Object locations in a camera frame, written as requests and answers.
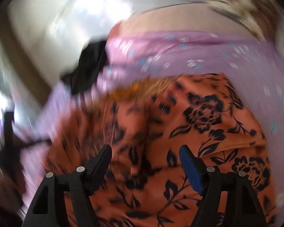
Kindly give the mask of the orange black floral garment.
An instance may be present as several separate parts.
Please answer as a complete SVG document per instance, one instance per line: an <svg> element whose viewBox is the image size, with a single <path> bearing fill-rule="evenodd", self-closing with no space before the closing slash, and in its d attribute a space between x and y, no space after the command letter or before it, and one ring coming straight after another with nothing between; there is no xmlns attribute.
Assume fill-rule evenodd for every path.
<svg viewBox="0 0 284 227"><path fill-rule="evenodd" d="M101 226L189 226L200 196L180 164L182 145L223 173L246 173L275 224L266 137L223 74L146 79L74 109L43 167L70 173L104 145L112 160L90 198Z"/></svg>

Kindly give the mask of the purple floral bed sheet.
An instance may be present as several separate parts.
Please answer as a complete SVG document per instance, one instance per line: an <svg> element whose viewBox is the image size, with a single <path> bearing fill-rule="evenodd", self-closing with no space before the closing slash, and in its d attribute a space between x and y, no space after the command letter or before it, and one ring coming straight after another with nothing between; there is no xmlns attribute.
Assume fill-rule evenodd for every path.
<svg viewBox="0 0 284 227"><path fill-rule="evenodd" d="M59 82L35 124L18 130L22 138L53 135L59 118L71 107L136 80L224 73L264 129L277 205L284 211L284 60L272 43L200 31L163 31L119 36L108 40L105 49L107 64L85 96L72 97Z"/></svg>

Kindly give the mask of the black crumpled garment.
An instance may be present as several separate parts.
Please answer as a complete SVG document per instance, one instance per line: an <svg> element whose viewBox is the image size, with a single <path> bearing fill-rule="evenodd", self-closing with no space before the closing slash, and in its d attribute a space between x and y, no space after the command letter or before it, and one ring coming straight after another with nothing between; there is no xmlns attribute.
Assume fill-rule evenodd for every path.
<svg viewBox="0 0 284 227"><path fill-rule="evenodd" d="M60 77L73 96L84 93L96 83L99 73L108 62L106 43L106 40L90 42L82 50L77 67Z"/></svg>

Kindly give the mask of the pink checkered mattress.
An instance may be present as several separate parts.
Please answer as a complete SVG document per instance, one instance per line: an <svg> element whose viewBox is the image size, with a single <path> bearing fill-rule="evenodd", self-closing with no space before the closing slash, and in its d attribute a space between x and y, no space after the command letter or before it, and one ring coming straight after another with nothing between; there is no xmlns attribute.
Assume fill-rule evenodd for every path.
<svg viewBox="0 0 284 227"><path fill-rule="evenodd" d="M108 38L151 31L202 31L252 38L252 34L204 3L189 3L149 10L118 22Z"/></svg>

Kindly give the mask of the cream brown floral blanket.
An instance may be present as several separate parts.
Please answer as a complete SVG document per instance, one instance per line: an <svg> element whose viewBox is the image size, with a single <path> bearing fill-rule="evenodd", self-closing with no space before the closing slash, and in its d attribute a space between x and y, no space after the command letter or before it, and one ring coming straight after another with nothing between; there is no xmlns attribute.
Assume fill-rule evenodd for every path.
<svg viewBox="0 0 284 227"><path fill-rule="evenodd" d="M213 11L218 12L246 27L258 40L264 40L263 26L256 17L260 12L257 0L205 0Z"/></svg>

